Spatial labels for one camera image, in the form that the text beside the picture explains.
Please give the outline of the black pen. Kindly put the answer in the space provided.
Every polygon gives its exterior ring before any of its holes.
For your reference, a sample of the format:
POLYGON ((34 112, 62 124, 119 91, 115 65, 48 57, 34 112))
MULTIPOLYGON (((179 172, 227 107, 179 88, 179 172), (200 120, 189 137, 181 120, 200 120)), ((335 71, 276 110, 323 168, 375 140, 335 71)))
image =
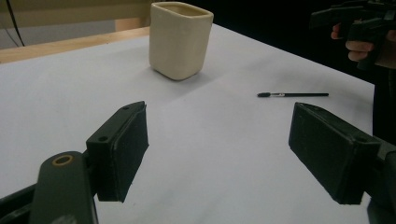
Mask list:
POLYGON ((260 92, 257 94, 259 98, 268 98, 268 97, 327 97, 329 93, 325 92, 260 92))

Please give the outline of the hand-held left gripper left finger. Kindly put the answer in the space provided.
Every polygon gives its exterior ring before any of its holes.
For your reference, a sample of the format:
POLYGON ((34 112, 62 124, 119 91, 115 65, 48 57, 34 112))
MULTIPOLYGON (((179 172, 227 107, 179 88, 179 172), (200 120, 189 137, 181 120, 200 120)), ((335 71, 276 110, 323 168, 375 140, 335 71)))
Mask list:
POLYGON ((101 202, 124 202, 149 147, 146 103, 117 110, 86 141, 88 164, 101 202))

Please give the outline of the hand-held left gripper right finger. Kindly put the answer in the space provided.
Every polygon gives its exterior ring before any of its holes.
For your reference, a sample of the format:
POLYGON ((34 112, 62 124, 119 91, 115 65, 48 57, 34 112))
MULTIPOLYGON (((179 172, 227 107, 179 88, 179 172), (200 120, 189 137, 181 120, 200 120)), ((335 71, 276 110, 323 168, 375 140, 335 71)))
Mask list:
POLYGON ((361 202, 378 140, 321 107, 297 103, 289 146, 336 202, 361 202))

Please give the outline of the cream ceramic cup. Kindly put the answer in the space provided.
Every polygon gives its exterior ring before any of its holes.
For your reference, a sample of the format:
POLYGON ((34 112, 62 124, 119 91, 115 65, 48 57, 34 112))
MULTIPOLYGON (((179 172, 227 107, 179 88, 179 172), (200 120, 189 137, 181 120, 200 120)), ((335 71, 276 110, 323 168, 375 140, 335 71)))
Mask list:
POLYGON ((214 14, 182 2, 150 7, 148 60, 160 74, 184 80, 201 71, 214 14))

